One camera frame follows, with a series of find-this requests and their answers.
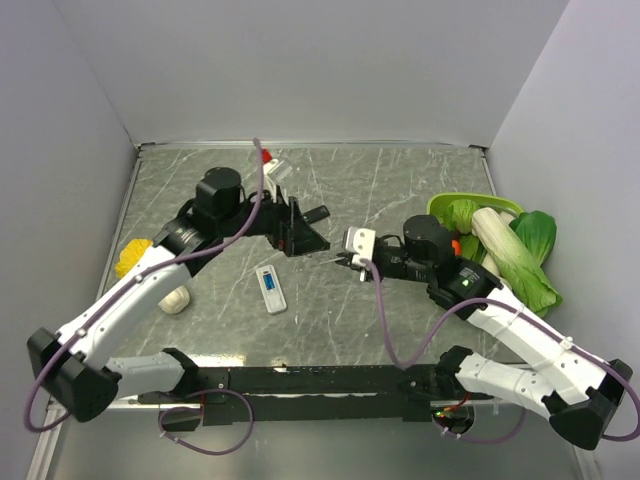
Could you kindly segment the white remote control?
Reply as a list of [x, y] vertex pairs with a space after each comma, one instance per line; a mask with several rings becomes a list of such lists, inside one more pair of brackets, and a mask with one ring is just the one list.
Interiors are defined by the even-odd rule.
[[273, 265], [264, 265], [256, 269], [256, 277], [265, 308], [270, 315], [287, 310], [287, 302]]

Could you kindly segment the blue battery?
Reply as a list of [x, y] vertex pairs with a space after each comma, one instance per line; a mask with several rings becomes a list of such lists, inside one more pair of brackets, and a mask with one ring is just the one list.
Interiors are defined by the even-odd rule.
[[277, 281], [272, 273], [264, 272], [262, 278], [267, 291], [272, 291], [277, 288]]

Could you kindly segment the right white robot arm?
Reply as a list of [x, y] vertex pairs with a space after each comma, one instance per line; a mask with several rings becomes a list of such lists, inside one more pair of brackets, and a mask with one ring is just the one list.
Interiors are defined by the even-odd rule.
[[497, 363], [464, 347], [441, 356], [438, 390], [448, 398], [464, 392], [506, 400], [548, 420], [570, 444], [593, 451], [630, 386], [632, 369], [579, 347], [530, 311], [495, 275], [456, 254], [454, 235], [433, 215], [415, 215], [403, 225], [398, 245], [364, 227], [343, 237], [339, 264], [364, 281], [384, 278], [423, 283], [447, 316], [457, 315], [507, 346], [525, 367]]

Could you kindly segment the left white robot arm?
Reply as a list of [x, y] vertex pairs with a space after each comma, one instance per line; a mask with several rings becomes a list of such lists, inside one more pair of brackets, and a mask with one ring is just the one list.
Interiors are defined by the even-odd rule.
[[154, 238], [131, 271], [94, 305], [56, 332], [37, 330], [27, 349], [38, 386], [79, 422], [116, 399], [163, 392], [176, 402], [192, 398], [198, 366], [175, 348], [150, 357], [114, 353], [135, 325], [162, 299], [219, 255], [231, 241], [260, 236], [287, 257], [326, 251], [327, 241], [308, 222], [294, 197], [279, 187], [246, 194], [240, 174], [208, 170], [194, 198]]

